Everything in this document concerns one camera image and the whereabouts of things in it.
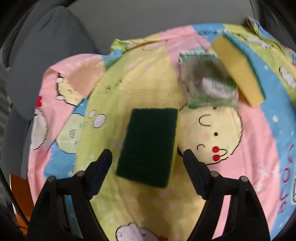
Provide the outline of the colourful cartoon bed sheet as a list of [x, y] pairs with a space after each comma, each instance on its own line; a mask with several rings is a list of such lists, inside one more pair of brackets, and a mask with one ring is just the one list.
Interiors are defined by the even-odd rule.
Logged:
[[[202, 209], [183, 164], [190, 149], [209, 170], [253, 186], [275, 240], [295, 212], [295, 52], [282, 45], [253, 18], [248, 27], [231, 24], [187, 25], [143, 39], [115, 40], [100, 55], [105, 72], [75, 109], [84, 117], [75, 153], [52, 146], [44, 169], [70, 178], [86, 170], [105, 149], [112, 165], [90, 204], [109, 240], [186, 240]], [[227, 37], [248, 58], [265, 101], [251, 107], [238, 88], [238, 108], [189, 108], [181, 82], [179, 53], [214, 51]], [[178, 110], [173, 162], [167, 187], [155, 188], [119, 177], [117, 165], [135, 108]]]

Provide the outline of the grey sofa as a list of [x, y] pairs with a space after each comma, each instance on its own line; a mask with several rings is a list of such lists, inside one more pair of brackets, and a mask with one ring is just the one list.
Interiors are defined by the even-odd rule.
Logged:
[[73, 13], [48, 11], [32, 28], [10, 64], [7, 92], [12, 101], [1, 155], [8, 174], [24, 174], [37, 200], [52, 146], [75, 153], [84, 106], [105, 64]]

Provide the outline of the yellow green sponge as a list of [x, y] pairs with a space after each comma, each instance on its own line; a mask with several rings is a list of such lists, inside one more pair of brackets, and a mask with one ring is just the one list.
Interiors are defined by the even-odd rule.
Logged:
[[224, 36], [217, 37], [212, 42], [212, 48], [218, 54], [249, 106], [261, 105], [265, 101], [265, 96], [247, 56]]
[[116, 174], [147, 186], [167, 187], [177, 121], [175, 108], [133, 109]]

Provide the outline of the clear bag with steel wool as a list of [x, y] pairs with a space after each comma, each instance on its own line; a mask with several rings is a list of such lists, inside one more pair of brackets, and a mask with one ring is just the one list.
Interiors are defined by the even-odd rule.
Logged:
[[189, 108], [238, 108], [238, 87], [217, 53], [182, 51], [179, 53], [181, 82], [189, 94]]

